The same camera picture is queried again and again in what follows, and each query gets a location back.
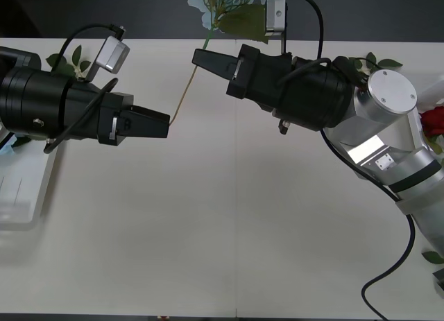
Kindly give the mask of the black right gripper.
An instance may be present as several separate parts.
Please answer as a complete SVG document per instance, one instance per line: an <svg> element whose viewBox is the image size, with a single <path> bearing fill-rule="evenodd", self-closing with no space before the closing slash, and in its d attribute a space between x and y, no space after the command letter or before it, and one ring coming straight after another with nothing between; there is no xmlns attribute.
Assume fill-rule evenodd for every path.
<svg viewBox="0 0 444 321"><path fill-rule="evenodd" d="M238 61L240 65L237 76L233 78ZM284 93L284 87L277 83L291 71L292 54L269 56L255 47L243 44L238 58L196 49L193 64L223 79L231 80L226 91L228 96L247 98L263 110L274 110Z"/></svg>

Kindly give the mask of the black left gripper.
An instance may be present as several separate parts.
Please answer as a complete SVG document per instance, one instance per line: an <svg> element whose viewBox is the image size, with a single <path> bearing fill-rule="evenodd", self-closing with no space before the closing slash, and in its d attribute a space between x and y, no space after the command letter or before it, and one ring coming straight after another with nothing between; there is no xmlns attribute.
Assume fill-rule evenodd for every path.
<svg viewBox="0 0 444 321"><path fill-rule="evenodd" d="M69 127L99 92L91 83L74 83L67 92L64 127ZM117 146L123 137L167 138L170 116L145 107L132 105L134 96L121 92L107 92L92 113L83 119L67 139L95 139L100 144ZM120 135L110 139L114 117L129 109L130 119L120 118Z"/></svg>

